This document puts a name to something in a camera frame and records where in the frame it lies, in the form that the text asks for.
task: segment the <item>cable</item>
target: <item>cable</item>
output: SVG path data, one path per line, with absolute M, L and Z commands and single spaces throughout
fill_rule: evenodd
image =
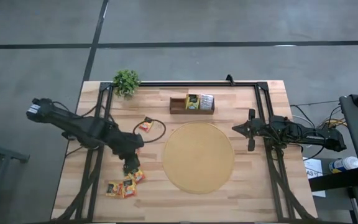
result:
M 286 121 L 272 121 L 272 122 L 270 122 L 270 124 L 271 124 L 271 123 L 274 123 L 274 122 L 279 122 L 279 123 L 291 123 L 291 124 L 294 124 L 294 125 L 296 125 L 296 127 L 297 127 L 297 128 L 298 128 L 298 130 L 300 131 L 301 136 L 303 136 L 303 132 L 302 132 L 302 128 L 301 128 L 301 126 L 300 126 L 299 124 L 295 123 L 295 122 L 292 122 L 292 121 L 290 121 L 290 120 L 286 120 Z M 284 131 L 285 129 L 287 129 L 289 126 L 290 126 L 289 124 L 288 124 L 288 125 L 286 125 L 286 126 L 285 126 L 285 128 L 283 128 L 283 129 L 282 129 L 282 131 Z
M 304 118 L 304 117 L 301 117 L 301 116 L 297 116 L 297 115 L 292 115 L 294 118 L 299 118 L 299 119 L 302 119 L 303 121 L 306 121 L 307 123 L 309 123 L 310 125 L 312 125 L 313 126 L 313 123 L 312 122 L 310 122 L 308 119 L 306 119 L 306 118 Z
M 324 146 L 322 146 L 321 149 L 320 149 L 316 154 L 312 155 L 312 156 L 309 157 L 309 158 L 304 159 L 303 161 L 307 161 L 307 160 L 309 160 L 309 159 L 312 159 L 312 158 L 316 157 L 318 154 L 320 154 L 320 152 L 323 151 L 323 149 L 324 149 Z
M 274 130 L 274 128 L 270 125 L 270 124 L 268 124 L 268 126 L 270 127 L 270 130 L 272 130 L 273 132 L 274 132 L 274 134 L 276 134 L 276 136 L 277 136 L 277 141 L 279 141 L 279 142 L 281 142 L 280 141 L 280 136 L 278 135 L 278 133 L 276 132 L 276 130 Z
M 111 121 L 114 121 L 114 119 L 112 118 L 112 116 L 110 114 L 110 111 L 109 111 L 109 118 L 110 118 Z
M 335 107 L 335 108 L 332 110 L 331 114 L 329 115 L 328 128 L 329 128 L 329 124 L 330 124 L 330 122 L 331 122 L 331 117 L 333 116 L 333 112 L 334 112 L 336 109 L 340 108 L 340 107 L 341 107 L 341 106 Z
M 345 127 L 347 127 L 347 123 L 346 123 L 346 121 L 343 121 L 343 122 L 341 122 L 341 123 L 336 123 L 335 124 L 335 126 L 340 126 L 340 125 L 343 125 L 343 126 L 345 126 Z
M 164 136 L 164 134 L 165 134 L 165 132 L 166 132 L 166 130 L 167 130 L 167 127 L 165 126 L 165 124 L 164 124 L 162 121 L 159 121 L 159 120 L 157 120 L 157 119 L 151 119 L 151 120 L 152 120 L 152 121 L 156 121 L 156 122 L 162 124 L 162 126 L 164 127 L 164 131 L 163 131 L 162 134 L 161 134 L 159 137 L 157 137 L 156 139 L 149 140 L 149 141 L 144 141 L 145 143 L 151 143 L 151 142 L 155 142 L 155 141 L 159 140 L 160 138 L 162 138 L 162 136 Z M 132 131 L 132 133 L 135 134 L 135 130 L 137 129 L 137 127 L 139 127 L 139 125 L 143 124 L 143 122 L 144 122 L 144 121 L 142 121 L 142 122 L 140 122 L 139 124 L 137 124 L 137 125 L 134 127 L 134 130 Z
M 74 152 L 76 152 L 76 151 L 78 151 L 78 150 L 80 150 L 80 149 L 82 149 L 82 148 L 84 148 L 84 147 L 83 147 L 83 146 L 80 146 L 78 149 L 75 149 L 75 150 L 73 150 L 73 151 L 67 153 L 67 154 L 65 155 L 65 158 L 67 158 L 67 156 L 70 155 L 71 153 L 74 153 Z
M 55 104 L 62 106 L 67 112 L 70 112 L 70 110 L 69 110 L 63 103 L 61 103 L 61 102 L 59 102 L 59 101 L 53 101 L 53 102 L 52 102 L 52 105 L 55 106 Z
M 339 102 L 339 100 L 322 101 L 322 102 L 315 102 L 315 103 L 303 103 L 303 104 L 299 104 L 297 106 L 310 106 L 310 105 L 317 105 L 317 104 L 322 104 L 322 103 L 334 103 L 334 102 Z
M 72 118 L 72 119 L 80 119 L 80 118 L 84 118 L 86 115 L 90 114 L 93 110 L 96 109 L 96 105 L 94 105 L 88 112 L 86 112 L 83 115 L 79 115 L 78 117 Z
M 342 110 L 335 111 L 335 113 L 333 113 L 332 116 L 334 116 L 335 114 L 337 114 L 337 113 L 339 113 L 339 112 L 341 112 L 341 111 L 342 111 Z M 324 119 L 324 120 L 317 126 L 317 128 L 323 128 L 323 127 L 326 125 L 326 122 L 328 121 L 328 119 L 329 119 L 329 116 L 326 117 L 326 119 Z
M 303 161 L 307 161 L 307 160 L 309 160 L 309 159 L 312 159 L 312 158 L 316 157 L 318 154 L 320 154 L 320 152 L 323 151 L 324 145 L 325 145 L 326 142 L 327 142 L 327 139 L 326 139 L 322 134 L 320 134 L 320 133 L 318 133 L 318 132 L 313 132 L 313 133 L 320 135 L 320 137 L 323 137 L 323 138 L 324 138 L 324 144 L 323 144 L 323 146 L 321 147 L 321 149 L 320 149 L 316 154 L 312 155 L 311 157 L 309 157 L 309 158 L 307 158 L 307 159 L 304 159 Z
M 301 147 L 301 152 L 303 152 L 303 150 L 304 150 L 303 146 L 301 146 L 299 144 L 295 144 L 295 143 L 288 143 L 288 144 Z
M 310 125 L 313 126 L 313 123 L 310 122 L 308 119 L 304 118 L 304 117 L 301 117 L 301 116 L 297 116 L 297 115 L 292 115 L 294 118 L 299 118 L 299 119 L 302 119 L 303 121 L 306 121 L 307 123 L 309 123 Z
M 301 113 L 303 114 L 303 116 L 305 116 L 305 118 L 310 121 L 310 123 L 313 125 L 313 128 L 316 128 L 316 126 L 314 125 L 314 123 L 309 119 L 309 117 L 307 117 L 307 115 L 305 114 L 305 112 L 303 112 L 303 110 L 302 110 L 298 105 L 290 105 L 290 106 L 294 106 L 294 107 L 298 108 L 298 110 L 301 111 Z
M 275 149 L 275 152 L 276 152 L 276 155 L 277 155 L 277 159 L 274 159 L 274 158 L 272 157 L 273 160 L 278 161 L 278 154 L 277 154 L 277 152 L 280 153 L 280 157 L 284 157 L 284 151 L 283 151 L 283 149 L 276 148 L 276 147 L 275 147 L 274 149 Z

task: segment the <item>yellow snack packet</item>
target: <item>yellow snack packet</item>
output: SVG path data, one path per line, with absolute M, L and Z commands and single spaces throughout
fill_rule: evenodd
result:
M 136 183 L 132 178 L 126 179 L 121 184 L 121 195 L 123 198 L 136 195 Z
M 106 195 L 110 196 L 110 197 L 120 196 L 121 195 L 121 184 L 117 184 L 116 182 L 109 181 Z
M 144 119 L 144 122 L 141 125 L 139 125 L 139 128 L 144 130 L 145 132 L 148 132 L 150 131 L 150 128 L 152 128 L 153 123 L 154 123 L 153 119 L 146 117 Z
M 141 180 L 143 180 L 144 178 L 146 178 L 146 176 L 144 175 L 143 171 L 141 171 L 140 169 L 134 173 L 134 174 L 130 174 L 132 176 L 132 179 L 134 179 L 135 183 L 139 183 Z

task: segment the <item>white paper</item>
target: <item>white paper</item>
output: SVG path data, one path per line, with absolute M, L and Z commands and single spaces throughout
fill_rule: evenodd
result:
M 323 170 L 321 168 L 321 160 L 319 159 L 308 159 L 307 161 L 304 161 L 305 163 L 305 169 L 306 173 L 308 174 L 308 179 L 315 178 L 323 175 Z M 317 197 L 326 197 L 326 191 L 322 190 L 319 192 L 312 192 L 314 196 Z

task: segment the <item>black cable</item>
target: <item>black cable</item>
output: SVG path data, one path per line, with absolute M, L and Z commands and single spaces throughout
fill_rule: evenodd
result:
M 290 105 L 290 106 L 294 106 L 296 108 L 298 108 L 299 111 L 301 111 L 301 113 L 303 114 L 303 116 L 305 116 L 305 118 L 310 121 L 310 123 L 313 125 L 313 128 L 316 128 L 316 126 L 314 125 L 314 123 L 309 119 L 309 117 L 307 117 L 307 115 L 305 114 L 305 112 L 303 112 L 303 110 L 298 106 L 298 105 Z
M 266 131 L 266 134 L 268 135 L 269 138 L 273 139 L 278 144 L 281 144 L 281 141 L 279 139 L 276 139 L 274 136 L 272 136 L 272 134 L 270 134 L 268 131 Z
M 278 135 L 278 133 L 276 132 L 276 130 L 274 130 L 274 128 L 273 128 L 270 124 L 268 124 L 268 126 L 270 127 L 271 130 L 273 130 L 274 134 L 276 134 L 277 139 L 280 140 L 280 136 Z
M 62 106 L 67 112 L 70 112 L 70 110 L 63 103 L 61 103 L 59 101 L 53 101 L 52 105 L 55 106 L 55 104 Z
M 297 106 L 310 106 L 310 105 L 317 105 L 317 104 L 322 104 L 322 103 L 334 103 L 334 102 L 339 102 L 339 100 L 322 101 L 322 102 L 315 102 L 315 103 L 303 103 L 303 104 L 299 104 Z
M 153 139 L 153 140 L 149 140 L 149 141 L 144 141 L 145 143 L 151 143 L 151 142 L 155 142 L 155 141 L 159 140 L 160 138 L 162 138 L 162 136 L 164 136 L 164 134 L 165 134 L 165 132 L 166 132 L 166 130 L 167 130 L 167 127 L 165 126 L 165 124 L 164 124 L 162 121 L 159 121 L 159 120 L 157 120 L 157 119 L 151 119 L 151 120 L 152 120 L 152 121 L 156 121 L 156 122 L 162 124 L 162 126 L 164 127 L 164 131 L 162 132 L 162 134 L 161 134 L 158 138 Z M 135 130 L 137 129 L 137 127 L 139 127 L 139 125 L 143 124 L 143 122 L 145 122 L 145 121 L 142 121 L 142 122 L 140 122 L 139 124 L 137 124 L 137 125 L 134 127 L 134 130 L 132 131 L 132 133 L 135 134 Z
M 109 118 L 110 118 L 110 120 L 111 121 L 114 121 L 114 119 L 112 118 L 112 116 L 111 116 L 111 114 L 110 114 L 110 111 L 109 111 Z
M 290 121 L 290 120 L 286 120 L 286 121 L 272 121 L 272 122 L 270 122 L 270 124 L 271 124 L 271 123 L 274 123 L 274 122 L 294 124 L 294 125 L 296 125 L 296 127 L 297 127 L 298 130 L 300 131 L 301 136 L 303 136 L 302 128 L 301 128 L 301 126 L 300 126 L 298 123 L 295 123 L 295 122 Z M 289 125 L 286 125 L 285 128 L 283 128 L 282 131 L 286 130 L 288 127 L 289 127 Z
M 307 160 L 309 160 L 309 159 L 312 159 L 312 158 L 316 157 L 318 154 L 320 154 L 320 152 L 323 151 L 323 149 L 324 149 L 324 146 L 322 146 L 321 149 L 320 149 L 316 154 L 312 155 L 312 156 L 309 157 L 309 158 L 304 159 L 303 161 L 307 161 Z
M 304 159 L 303 161 L 307 161 L 307 160 L 309 160 L 309 159 L 312 159 L 312 158 L 316 157 L 318 154 L 320 154 L 320 152 L 323 151 L 324 145 L 325 145 L 326 142 L 327 142 L 327 139 L 326 139 L 322 134 L 320 134 L 320 133 L 318 133 L 318 132 L 311 132 L 311 131 L 310 131 L 310 132 L 305 133 L 305 135 L 308 134 L 308 133 L 315 133 L 315 134 L 317 134 L 317 135 L 320 135 L 320 137 L 323 137 L 323 138 L 324 138 L 324 144 L 323 144 L 323 146 L 321 147 L 321 149 L 320 149 L 316 154 L 312 155 L 312 156 L 309 157 L 309 158 Z
M 288 144 L 290 144 L 290 145 L 292 145 L 292 146 L 299 146 L 299 147 L 301 147 L 301 152 L 303 152 L 303 150 L 304 150 L 303 146 L 301 146 L 301 145 L 299 145 L 299 144 L 295 144 L 295 143 L 288 143 Z
M 76 151 L 78 151 L 78 150 L 80 150 L 80 149 L 82 149 L 82 148 L 84 148 L 84 147 L 83 147 L 83 146 L 80 146 L 78 149 L 75 149 L 75 150 L 73 150 L 73 151 L 67 153 L 67 154 L 65 155 L 65 158 L 67 158 L 67 156 L 70 155 L 71 153 L 74 153 L 74 152 L 76 152 Z
M 96 105 L 94 105 L 88 112 L 86 112 L 85 114 L 79 115 L 78 117 L 72 118 L 72 119 L 80 119 L 80 118 L 84 118 L 86 115 L 92 113 L 93 110 L 96 109 Z
M 335 111 L 335 113 L 333 113 L 333 115 L 332 116 L 334 116 L 335 114 L 337 114 L 337 113 L 339 113 L 339 112 L 341 112 L 342 110 L 339 110 L 339 111 Z M 317 128 L 324 128 L 327 124 L 325 123 L 326 121 L 328 121 L 328 118 L 329 118 L 329 116 L 326 118 L 326 119 L 324 119 L 324 121 L 323 122 L 321 122 L 321 124 L 317 127 Z
M 278 154 L 277 154 L 277 152 L 280 153 L 280 157 L 284 157 L 284 151 L 283 151 L 283 149 L 275 148 L 275 152 L 276 152 L 276 155 L 277 155 L 277 159 L 274 159 L 274 158 L 272 157 L 273 160 L 278 161 Z
M 341 106 L 337 106 L 337 107 L 335 107 L 335 108 L 332 110 L 331 114 L 329 115 L 329 119 L 328 119 L 328 128 L 329 128 L 329 124 L 330 124 L 330 122 L 331 122 L 331 117 L 333 116 L 334 111 L 335 111 L 336 109 L 340 108 L 340 107 L 341 107 Z

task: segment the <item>concrete floor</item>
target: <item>concrete floor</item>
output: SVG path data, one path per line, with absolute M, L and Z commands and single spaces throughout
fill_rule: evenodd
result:
M 101 5 L 0 0 L 0 44 L 90 44 Z M 100 43 L 358 40 L 358 0 L 110 0 L 105 16 Z M 9 169 L 0 223 L 50 218 L 67 142 L 57 128 L 27 120 L 25 111 L 35 97 L 74 111 L 89 52 L 0 50 L 0 146 L 31 155 L 28 164 Z M 236 80 L 284 80 L 292 104 L 358 93 L 358 46 L 98 49 L 90 80 L 111 80 L 123 68 L 142 80 L 222 80 L 228 73 Z M 319 123 L 335 106 L 306 106 L 305 113 Z M 341 131 L 349 149 L 320 157 L 354 155 L 349 133 Z M 344 217 L 318 210 L 323 219 Z

